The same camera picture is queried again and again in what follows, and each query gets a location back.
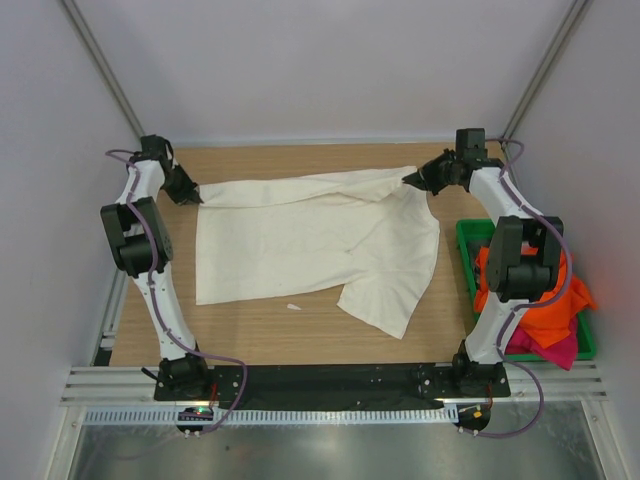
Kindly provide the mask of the cream white t shirt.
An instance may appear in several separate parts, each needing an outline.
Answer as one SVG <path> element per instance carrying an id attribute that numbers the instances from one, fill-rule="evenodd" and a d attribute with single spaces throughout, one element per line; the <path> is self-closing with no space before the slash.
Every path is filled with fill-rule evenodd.
<path id="1" fill-rule="evenodd" d="M 413 166 L 204 185 L 199 305 L 339 286 L 337 305 L 396 339 L 436 270 L 440 225 Z"/>

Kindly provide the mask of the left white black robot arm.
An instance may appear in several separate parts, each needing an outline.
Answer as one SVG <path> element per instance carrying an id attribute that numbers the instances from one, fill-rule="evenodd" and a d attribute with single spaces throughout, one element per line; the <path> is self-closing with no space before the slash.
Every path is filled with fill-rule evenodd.
<path id="1" fill-rule="evenodd" d="M 100 217 L 114 263 L 141 293 L 158 338 L 158 372 L 150 375 L 156 382 L 154 399 L 201 400 L 211 390 L 212 376 L 184 320 L 172 279 L 173 246 L 156 203 L 165 192 L 178 206 L 199 205 L 199 185 L 162 136 L 142 136 L 139 150 L 114 149 L 106 155 L 125 164 L 128 178 Z"/>

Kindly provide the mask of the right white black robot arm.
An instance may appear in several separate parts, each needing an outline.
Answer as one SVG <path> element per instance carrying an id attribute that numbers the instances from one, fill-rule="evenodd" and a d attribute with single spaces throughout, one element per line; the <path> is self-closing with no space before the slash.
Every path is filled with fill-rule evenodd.
<path id="1" fill-rule="evenodd" d="M 459 129 L 454 149 L 403 179 L 433 195 L 461 186 L 494 224 L 485 266 L 485 306 L 450 364 L 421 369 L 426 398 L 508 396 L 506 346 L 524 315 L 542 307 L 543 295 L 570 269 L 562 221 L 543 215 L 520 196 L 507 165 L 489 157 L 486 141 L 482 128 Z"/>

